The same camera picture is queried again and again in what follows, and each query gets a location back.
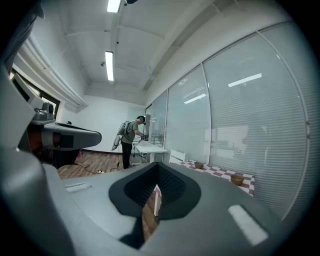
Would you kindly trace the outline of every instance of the backpack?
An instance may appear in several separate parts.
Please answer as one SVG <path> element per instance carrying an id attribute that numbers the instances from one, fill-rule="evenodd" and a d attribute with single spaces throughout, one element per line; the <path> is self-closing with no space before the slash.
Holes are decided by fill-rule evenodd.
<path id="1" fill-rule="evenodd" d="M 122 135 L 122 136 L 126 135 L 128 133 L 128 126 L 131 122 L 125 121 L 123 124 L 121 124 L 117 135 Z"/>

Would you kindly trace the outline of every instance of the white chair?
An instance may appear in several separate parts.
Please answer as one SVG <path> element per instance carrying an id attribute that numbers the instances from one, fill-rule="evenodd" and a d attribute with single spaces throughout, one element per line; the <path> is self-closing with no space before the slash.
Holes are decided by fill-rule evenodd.
<path id="1" fill-rule="evenodd" d="M 171 149 L 169 163 L 180 164 L 186 160 L 186 153 L 181 153 Z"/>

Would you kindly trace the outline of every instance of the white table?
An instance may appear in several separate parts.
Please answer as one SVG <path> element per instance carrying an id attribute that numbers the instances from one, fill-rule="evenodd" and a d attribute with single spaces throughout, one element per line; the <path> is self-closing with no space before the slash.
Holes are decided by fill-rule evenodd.
<path id="1" fill-rule="evenodd" d="M 150 154 L 150 163 L 153 163 L 155 161 L 155 153 L 167 152 L 167 150 L 163 149 L 162 147 L 152 145 L 151 143 L 148 143 L 144 140 L 140 141 L 139 143 L 134 143 L 134 145 L 141 154 Z"/>

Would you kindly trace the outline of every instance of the ceiling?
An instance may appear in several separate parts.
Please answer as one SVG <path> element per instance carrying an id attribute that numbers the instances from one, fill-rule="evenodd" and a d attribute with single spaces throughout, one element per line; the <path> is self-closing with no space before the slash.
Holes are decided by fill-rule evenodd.
<path id="1" fill-rule="evenodd" d="M 148 89 L 174 51 L 215 14 L 211 2 L 217 1 L 138 0 L 125 6 L 122 0 L 119 12 L 110 13 L 108 0 L 61 0 L 59 12 L 64 38 L 88 83 L 139 92 Z M 205 7 L 210 7 L 207 14 Z M 178 37 L 184 41 L 175 45 Z M 114 52 L 114 82 L 101 66 L 105 51 Z"/>

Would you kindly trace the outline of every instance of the man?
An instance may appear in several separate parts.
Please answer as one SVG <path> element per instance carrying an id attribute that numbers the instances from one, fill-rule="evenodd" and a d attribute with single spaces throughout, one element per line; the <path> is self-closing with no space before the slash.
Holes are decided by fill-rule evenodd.
<path id="1" fill-rule="evenodd" d="M 127 134 L 122 136 L 121 145 L 122 145 L 122 163 L 123 168 L 128 169 L 130 162 L 130 155 L 132 150 L 132 142 L 134 142 L 135 136 L 141 136 L 143 140 L 144 134 L 138 130 L 138 125 L 142 125 L 145 122 L 145 117 L 140 115 L 136 118 L 136 120 L 129 123 L 127 128 Z"/>

